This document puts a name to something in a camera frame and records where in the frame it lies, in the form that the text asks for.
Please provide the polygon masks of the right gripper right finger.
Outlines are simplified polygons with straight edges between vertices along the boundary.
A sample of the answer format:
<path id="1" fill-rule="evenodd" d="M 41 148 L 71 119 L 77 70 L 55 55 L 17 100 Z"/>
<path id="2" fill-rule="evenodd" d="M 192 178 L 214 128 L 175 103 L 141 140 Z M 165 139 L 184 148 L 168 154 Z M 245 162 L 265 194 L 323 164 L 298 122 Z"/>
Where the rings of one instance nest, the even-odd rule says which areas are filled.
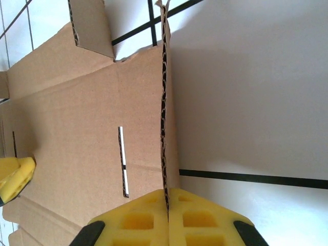
<path id="1" fill-rule="evenodd" d="M 269 246 L 247 217 L 183 189 L 169 195 L 169 246 Z"/>

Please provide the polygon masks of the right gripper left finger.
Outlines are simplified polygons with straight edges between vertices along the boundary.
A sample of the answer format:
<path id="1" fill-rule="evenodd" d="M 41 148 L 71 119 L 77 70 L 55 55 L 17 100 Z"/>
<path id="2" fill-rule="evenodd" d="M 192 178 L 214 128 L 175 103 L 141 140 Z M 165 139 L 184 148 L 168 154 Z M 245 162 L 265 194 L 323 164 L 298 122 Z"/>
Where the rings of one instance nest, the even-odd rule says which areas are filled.
<path id="1" fill-rule="evenodd" d="M 163 190 L 150 192 L 91 219 L 69 246 L 169 246 Z"/>

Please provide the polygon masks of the brown cardboard box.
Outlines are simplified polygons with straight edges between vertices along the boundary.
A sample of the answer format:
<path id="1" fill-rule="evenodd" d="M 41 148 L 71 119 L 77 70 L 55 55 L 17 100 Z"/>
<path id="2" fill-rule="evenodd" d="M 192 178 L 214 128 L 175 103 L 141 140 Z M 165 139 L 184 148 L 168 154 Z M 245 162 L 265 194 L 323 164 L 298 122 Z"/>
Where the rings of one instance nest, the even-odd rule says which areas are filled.
<path id="1" fill-rule="evenodd" d="M 103 0 L 67 0 L 70 21 L 7 72 L 0 109 L 17 158 L 36 168 L 4 206 L 10 246 L 69 246 L 89 220 L 163 190 L 176 162 L 167 5 L 159 46 L 114 60 Z"/>

